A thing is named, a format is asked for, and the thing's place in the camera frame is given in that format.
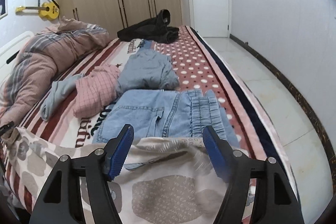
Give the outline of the light blue crumpled garment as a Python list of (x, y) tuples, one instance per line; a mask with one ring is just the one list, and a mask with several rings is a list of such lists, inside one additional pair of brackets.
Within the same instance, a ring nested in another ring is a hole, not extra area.
[(43, 121), (48, 121), (52, 117), (57, 107), (76, 88), (76, 81), (83, 77), (84, 74), (81, 73), (52, 83), (50, 92), (40, 107), (40, 115)]

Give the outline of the pink checked garment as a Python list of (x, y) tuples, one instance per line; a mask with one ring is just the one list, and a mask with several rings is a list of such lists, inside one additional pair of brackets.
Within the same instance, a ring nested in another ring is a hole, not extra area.
[(104, 64), (95, 67), (87, 76), (76, 80), (74, 117), (81, 119), (95, 116), (115, 100), (120, 73), (116, 65)]

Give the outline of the striped fleece bed blanket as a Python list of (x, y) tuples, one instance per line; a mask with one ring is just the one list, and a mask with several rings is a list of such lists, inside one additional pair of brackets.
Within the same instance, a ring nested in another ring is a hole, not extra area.
[(80, 22), (33, 36), (1, 84), (30, 223), (303, 223), (279, 154), (241, 143), (267, 121), (234, 86), (184, 27), (170, 45)]

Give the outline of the framed photo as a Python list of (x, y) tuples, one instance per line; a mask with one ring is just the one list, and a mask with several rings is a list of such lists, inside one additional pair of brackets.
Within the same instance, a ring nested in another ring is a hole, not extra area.
[(0, 0), (0, 19), (7, 15), (7, 0)]

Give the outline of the cream bear print pants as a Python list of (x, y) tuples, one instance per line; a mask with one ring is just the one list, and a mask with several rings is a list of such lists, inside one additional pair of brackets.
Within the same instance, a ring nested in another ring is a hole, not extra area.
[[(61, 155), (87, 156), (98, 148), (61, 147), (24, 128), (6, 149), (10, 186), (33, 207)], [(227, 190), (200, 138), (143, 138), (130, 148), (121, 173), (109, 183), (123, 223), (213, 223)]]

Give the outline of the black jacket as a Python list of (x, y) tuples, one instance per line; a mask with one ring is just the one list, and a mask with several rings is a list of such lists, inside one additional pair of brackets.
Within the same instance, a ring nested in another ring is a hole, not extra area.
[(171, 44), (179, 37), (179, 28), (169, 26), (169, 10), (161, 10), (155, 18), (143, 20), (117, 32), (117, 37), (124, 42), (133, 39), (153, 40), (157, 43)]

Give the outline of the white headboard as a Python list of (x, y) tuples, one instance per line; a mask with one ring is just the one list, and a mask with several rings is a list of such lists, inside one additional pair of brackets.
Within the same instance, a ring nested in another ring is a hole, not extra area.
[(6, 45), (1, 47), (0, 55), (0, 74), (1, 74), (1, 83), (7, 78), (10, 74), (13, 66), (15, 65), (15, 58), (17, 57), (21, 48), (34, 36), (33, 32), (26, 31)]

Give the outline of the yellow ukulele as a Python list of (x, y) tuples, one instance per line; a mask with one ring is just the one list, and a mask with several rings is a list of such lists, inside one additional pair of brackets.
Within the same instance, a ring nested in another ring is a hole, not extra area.
[(26, 10), (37, 11), (40, 18), (46, 18), (50, 21), (58, 19), (60, 15), (60, 6), (55, 0), (43, 3), (41, 3), (41, 0), (38, 0), (37, 6), (18, 6), (15, 9), (15, 13), (18, 14)]

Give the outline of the pink grey striped duvet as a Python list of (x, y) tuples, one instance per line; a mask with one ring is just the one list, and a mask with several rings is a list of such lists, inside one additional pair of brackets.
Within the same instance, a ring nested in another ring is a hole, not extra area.
[(48, 91), (55, 76), (109, 42), (105, 28), (66, 18), (36, 34), (19, 51), (1, 84), (1, 125), (21, 123)]

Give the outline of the light blue denim jeans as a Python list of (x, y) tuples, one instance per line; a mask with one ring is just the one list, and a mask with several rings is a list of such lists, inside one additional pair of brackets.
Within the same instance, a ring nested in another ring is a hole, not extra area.
[(206, 126), (239, 147), (237, 136), (221, 107), (222, 100), (212, 90), (183, 92), (163, 90), (129, 90), (112, 103), (106, 118), (94, 134), (94, 143), (115, 138), (125, 124), (134, 128), (135, 139), (200, 138)]

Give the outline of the grey blue denim garment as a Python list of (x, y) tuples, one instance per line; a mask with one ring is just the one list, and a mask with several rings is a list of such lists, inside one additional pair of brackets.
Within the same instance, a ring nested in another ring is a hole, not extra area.
[(128, 90), (174, 90), (179, 78), (174, 71), (171, 57), (155, 50), (141, 50), (131, 55), (117, 80), (117, 95)]

